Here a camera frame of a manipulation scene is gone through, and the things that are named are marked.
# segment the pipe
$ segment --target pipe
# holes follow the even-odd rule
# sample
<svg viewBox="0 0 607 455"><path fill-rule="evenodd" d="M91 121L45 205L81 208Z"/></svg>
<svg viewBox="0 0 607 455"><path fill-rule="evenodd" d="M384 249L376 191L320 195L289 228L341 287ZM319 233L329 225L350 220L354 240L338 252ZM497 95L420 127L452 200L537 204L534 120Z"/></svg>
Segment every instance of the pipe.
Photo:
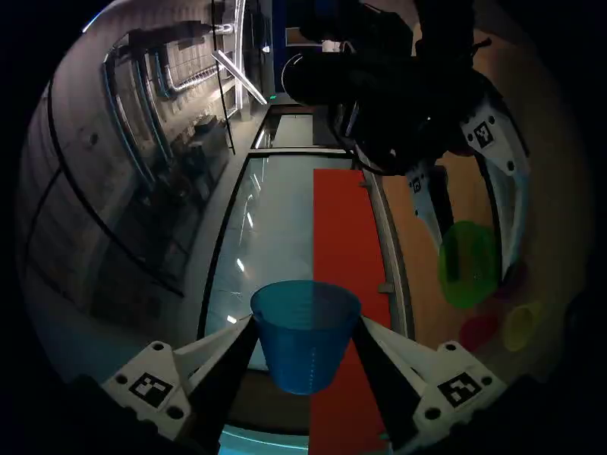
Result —
<svg viewBox="0 0 607 455"><path fill-rule="evenodd" d="M115 86L115 63L119 50L119 48L113 47L103 60L102 67L105 93L108 96L110 112L112 113L112 117L114 118L116 126L118 127L118 132L120 133L122 143L124 144L124 147L127 150L127 153L131 158L133 166L139 174L140 179L146 186L146 189L151 193L156 185L156 179L140 154L139 147L137 147L137 142L135 141L135 136L133 135L131 126L128 123L127 116L124 113L124 108L122 107L122 101L120 100L120 96L118 95L118 91L116 90Z"/></svg>
<svg viewBox="0 0 607 455"><path fill-rule="evenodd" d="M148 120L148 126L154 134L154 140L158 146L162 158L164 159L167 166L170 166L174 158L173 151L171 150L171 144L168 143L165 132L162 129L160 117L158 115L158 109L156 102L154 101L154 94L152 87L149 83L147 63L145 54L138 52L135 59L132 62L133 72L135 74L135 85L137 86L137 95L140 98L143 106L143 113Z"/></svg>
<svg viewBox="0 0 607 455"><path fill-rule="evenodd" d="M166 56L166 46L162 50L162 57L160 52L155 53L156 58L156 74L158 75L158 79L160 81L160 91L162 96L165 98L172 98L179 93L186 91L189 88L200 85L201 83L209 80L211 77L217 74L217 66L211 65L198 71L191 76L189 76L183 82L179 84L175 84L173 81L173 76L171 74L171 67L168 64L168 58Z"/></svg>

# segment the ceiling light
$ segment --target ceiling light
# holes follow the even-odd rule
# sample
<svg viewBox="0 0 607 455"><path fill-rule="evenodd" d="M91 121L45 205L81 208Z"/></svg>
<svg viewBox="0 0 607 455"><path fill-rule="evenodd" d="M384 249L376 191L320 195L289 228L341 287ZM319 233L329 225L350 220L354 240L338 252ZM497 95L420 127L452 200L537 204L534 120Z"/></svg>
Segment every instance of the ceiling light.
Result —
<svg viewBox="0 0 607 455"><path fill-rule="evenodd" d="M232 76L238 79L257 101L259 101L262 105L268 104L259 90L255 88L255 86L247 79L242 71L240 71L236 65L234 65L234 63L232 63L226 54L224 54L222 51L214 51L212 56L216 61L223 64L225 69L228 70Z"/></svg>
<svg viewBox="0 0 607 455"><path fill-rule="evenodd" d="M91 19L90 22L87 25L84 26L84 28L82 29L82 33L86 33L86 31L89 29L89 27L91 25L93 25L93 22L95 22L95 19L98 18L101 15L102 12L103 12L103 10L101 10L99 13L97 13L95 15L95 17L93 19Z"/></svg>

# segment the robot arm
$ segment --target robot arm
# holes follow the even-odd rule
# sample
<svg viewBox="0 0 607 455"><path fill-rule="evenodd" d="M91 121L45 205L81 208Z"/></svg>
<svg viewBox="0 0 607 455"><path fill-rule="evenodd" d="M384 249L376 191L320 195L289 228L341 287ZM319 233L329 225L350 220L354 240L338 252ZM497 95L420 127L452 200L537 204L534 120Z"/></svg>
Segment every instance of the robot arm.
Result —
<svg viewBox="0 0 607 455"><path fill-rule="evenodd" d="M503 280L518 259L525 227L530 172L526 149L507 112L492 105L489 97L460 126L486 183ZM426 224L438 249L450 224L448 216L440 215L445 211L444 197L431 194L430 175L431 166L425 162L406 173L415 215Z"/></svg>

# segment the wall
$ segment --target wall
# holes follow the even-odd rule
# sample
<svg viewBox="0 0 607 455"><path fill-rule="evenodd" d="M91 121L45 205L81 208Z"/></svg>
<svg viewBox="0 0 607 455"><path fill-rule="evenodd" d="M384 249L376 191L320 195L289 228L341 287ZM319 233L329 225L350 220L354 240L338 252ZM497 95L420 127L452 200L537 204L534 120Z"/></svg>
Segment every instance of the wall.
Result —
<svg viewBox="0 0 607 455"><path fill-rule="evenodd" d="M138 181L110 118L101 64L114 43L129 30L163 27L180 20L210 22L210 2L192 0L168 2L131 0L113 5L99 16L74 43L55 73L53 116L58 141L67 163L87 199L102 219L112 227L131 198ZM188 71L208 66L209 40L202 46L179 51L170 61L177 69L175 79ZM121 93L132 93L130 65L121 78ZM206 107L208 87L199 86L175 100L160 102L163 127L176 137ZM153 158L155 146L141 118L134 98L125 98L125 109L137 133L137 141ZM211 111L220 112L216 102ZM40 100L24 144L17 204L21 241L29 227L34 208L58 162L49 136L46 97ZM32 257L52 281L81 309L87 308L108 239L82 210L64 177L52 188L33 237Z"/></svg>

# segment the cable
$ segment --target cable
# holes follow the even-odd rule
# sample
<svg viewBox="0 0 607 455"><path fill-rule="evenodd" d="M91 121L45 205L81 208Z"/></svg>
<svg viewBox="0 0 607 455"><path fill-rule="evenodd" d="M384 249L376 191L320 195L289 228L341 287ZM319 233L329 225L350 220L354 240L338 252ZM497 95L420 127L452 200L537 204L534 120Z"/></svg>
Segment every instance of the cable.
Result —
<svg viewBox="0 0 607 455"><path fill-rule="evenodd" d="M217 50L217 32L215 31L215 0L211 0L211 28L213 30L213 49ZM222 107L223 115L225 116L225 124L228 127L228 136L230 137L230 144L232 145L232 155L236 155L234 149L234 141L232 139L232 129L230 128L230 119L228 118L228 110L225 108L225 98L223 96L223 85L222 75L219 70L219 62L215 60L215 67L217 68L217 81L219 82L219 94L222 96Z"/></svg>
<svg viewBox="0 0 607 455"><path fill-rule="evenodd" d="M46 185L46 188L44 189L44 192L42 193L42 196L40 197L40 200L36 205L36 211L33 213L32 221L30 222L30 229L27 231L27 237L25 240L24 247L24 277L27 275L27 264L30 261L30 245L32 243L33 233L36 230L36 223L38 222L38 217L42 212L42 208L44 206L44 203L46 202L46 199L51 193L53 185L55 185L55 182L57 181L57 178L59 177L59 175L61 175L61 173L62 170L60 166L57 168L55 173L52 175L51 180L49 180L49 183Z"/></svg>
<svg viewBox="0 0 607 455"><path fill-rule="evenodd" d="M331 133L335 137L335 140L337 140L339 146L344 150L344 152L346 152L346 154L350 156L350 158L352 159L352 162L356 163L362 169L365 169L366 171L369 171L369 172L371 172L372 174L375 174L375 175L381 175L383 177L389 177L389 176L392 176L392 175L398 175L398 174L396 174L394 172L386 172L386 171L382 171L380 169L372 168L371 166L367 165L366 163L363 163L360 160L360 157L358 156L358 154L356 153L356 151L349 149L346 146L346 144L344 143L344 141L341 139L341 137L339 136L339 134L335 130L335 122L333 121L333 119L331 118L330 115L329 115L329 121L328 121L328 123L329 123L329 130L331 131Z"/></svg>
<svg viewBox="0 0 607 455"><path fill-rule="evenodd" d="M63 174L65 175L65 178L67 179L68 183L70 184L71 189L74 191L74 194L76 195L76 197L78 198L78 200L80 201L80 203L82 204L82 206L84 207L86 212L89 214L89 216L97 223L99 228L103 231L103 233L105 235L108 236L108 238L110 239L111 242L113 242L119 249L121 249L122 252L131 261L133 261L139 269L141 269L147 275L149 275L150 277L152 277L156 281L158 281L164 289L166 289L169 292L174 293L178 297L183 298L184 297L183 292L181 292L176 287L173 287L170 284L165 283L141 259L136 257L128 249L128 247L124 243L122 243L122 241L118 237L116 237L116 234L114 234L112 232L112 230L108 227L108 225L105 224L105 222L97 214L97 212L95 211L93 206L90 205L90 202L84 195L84 192L82 191L82 189L76 182L76 179L75 179L74 175L72 174L71 169L69 168L68 163L65 159L65 156L61 150L61 146L59 145L59 139L57 138L57 130L55 129L55 120L54 120L53 113L52 113L52 86L53 86L54 82L55 82L55 75L53 74L53 76L51 77L51 80L49 82L49 95L48 95L47 102L46 102L46 111L47 111L47 116L49 118L49 132L51 135L51 142L52 142L53 149L55 149L55 154L57 155L57 158L59 160L59 168L63 171Z"/></svg>

